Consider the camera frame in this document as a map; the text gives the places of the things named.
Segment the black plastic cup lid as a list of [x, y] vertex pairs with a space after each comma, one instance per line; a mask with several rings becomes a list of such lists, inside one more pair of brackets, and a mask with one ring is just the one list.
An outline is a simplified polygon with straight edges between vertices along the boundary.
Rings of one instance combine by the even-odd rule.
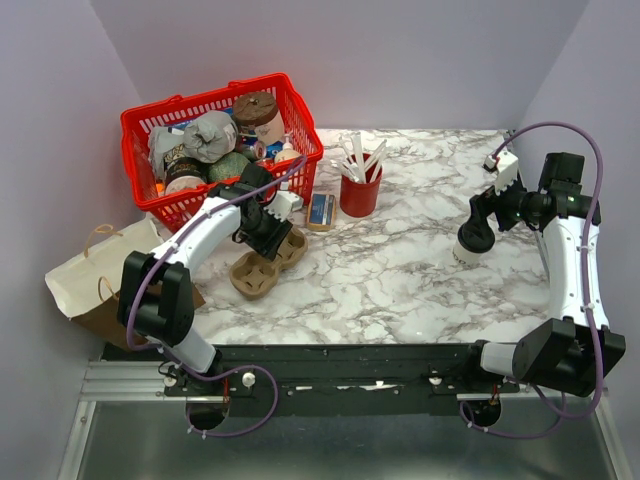
[[469, 219], [460, 226], [457, 240], [464, 250], [474, 254], [484, 254], [493, 248], [495, 235], [485, 219], [480, 221]]

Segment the cardboard cup carrier tray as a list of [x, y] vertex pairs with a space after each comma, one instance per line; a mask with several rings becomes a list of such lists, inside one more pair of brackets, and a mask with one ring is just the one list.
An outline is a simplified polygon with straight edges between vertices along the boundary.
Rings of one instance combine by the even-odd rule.
[[234, 288], [246, 299], [266, 296], [278, 283], [283, 270], [296, 266], [308, 250], [305, 234], [293, 227], [280, 245], [274, 260], [267, 260], [256, 252], [248, 252], [229, 270]]

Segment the white paper coffee cup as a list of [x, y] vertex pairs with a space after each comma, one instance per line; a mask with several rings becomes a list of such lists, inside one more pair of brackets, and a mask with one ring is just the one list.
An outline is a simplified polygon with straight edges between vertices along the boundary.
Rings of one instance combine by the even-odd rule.
[[459, 242], [455, 243], [452, 254], [456, 262], [465, 268], [477, 265], [483, 256], [483, 253], [470, 251]]

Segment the brown paper bag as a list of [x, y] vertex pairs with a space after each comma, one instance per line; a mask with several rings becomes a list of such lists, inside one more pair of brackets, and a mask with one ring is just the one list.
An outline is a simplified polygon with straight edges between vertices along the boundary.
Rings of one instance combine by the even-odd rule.
[[89, 234], [81, 254], [45, 275], [45, 283], [66, 317], [128, 350], [126, 325], [117, 319], [124, 261], [134, 251], [158, 249], [162, 256], [167, 248], [150, 220], [121, 230], [103, 224]]

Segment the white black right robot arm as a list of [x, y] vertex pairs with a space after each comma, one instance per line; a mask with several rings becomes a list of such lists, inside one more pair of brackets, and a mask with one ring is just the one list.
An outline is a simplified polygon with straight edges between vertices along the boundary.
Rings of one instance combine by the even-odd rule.
[[499, 153], [485, 166], [497, 177], [493, 186], [471, 198], [454, 256], [470, 266], [491, 250], [495, 235], [489, 216], [495, 216], [501, 232], [525, 223], [539, 236], [550, 285], [549, 318], [516, 343], [484, 343], [479, 357], [461, 365], [461, 382], [480, 392], [502, 375], [586, 397], [598, 377], [622, 358], [626, 342], [610, 331], [599, 295], [596, 247], [601, 218], [581, 192], [584, 159], [569, 153], [547, 155], [535, 191], [523, 186], [514, 154]]

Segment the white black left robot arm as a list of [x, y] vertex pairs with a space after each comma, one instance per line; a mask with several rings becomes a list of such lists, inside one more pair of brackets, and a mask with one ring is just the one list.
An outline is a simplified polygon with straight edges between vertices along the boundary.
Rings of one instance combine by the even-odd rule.
[[222, 380], [221, 354], [193, 325], [192, 273], [227, 238], [273, 260], [289, 234], [289, 215], [302, 198], [282, 188], [264, 167], [247, 165], [240, 178], [209, 191], [196, 214], [149, 253], [131, 252], [123, 264], [117, 318], [126, 340], [147, 339], [187, 371], [187, 382], [201, 395], [214, 393]]

